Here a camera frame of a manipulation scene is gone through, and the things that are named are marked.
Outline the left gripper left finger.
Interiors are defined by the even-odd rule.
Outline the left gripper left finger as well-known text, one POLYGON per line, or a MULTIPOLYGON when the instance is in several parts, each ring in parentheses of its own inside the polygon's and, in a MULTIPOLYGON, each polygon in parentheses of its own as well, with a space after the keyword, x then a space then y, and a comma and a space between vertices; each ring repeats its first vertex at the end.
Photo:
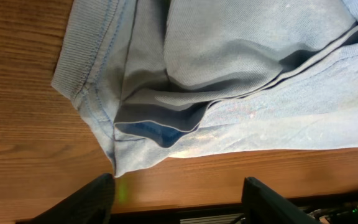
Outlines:
POLYGON ((30 224, 108 224, 115 198, 114 177, 105 173, 29 221, 30 224))

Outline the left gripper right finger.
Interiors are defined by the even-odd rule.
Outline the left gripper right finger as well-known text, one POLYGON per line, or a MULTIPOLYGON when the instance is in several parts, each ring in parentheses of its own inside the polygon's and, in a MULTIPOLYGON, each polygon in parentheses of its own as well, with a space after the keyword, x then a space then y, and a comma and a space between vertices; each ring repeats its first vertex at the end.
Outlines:
POLYGON ((250 224, 320 224, 255 177, 244 179, 242 206, 250 224))

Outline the light blue printed t-shirt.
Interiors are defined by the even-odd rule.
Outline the light blue printed t-shirt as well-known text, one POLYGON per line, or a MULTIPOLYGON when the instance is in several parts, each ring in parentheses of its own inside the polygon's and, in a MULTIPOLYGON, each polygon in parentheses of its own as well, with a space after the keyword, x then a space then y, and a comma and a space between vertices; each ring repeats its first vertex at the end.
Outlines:
POLYGON ((358 147, 358 1, 75 1, 52 86, 116 176, 358 147))

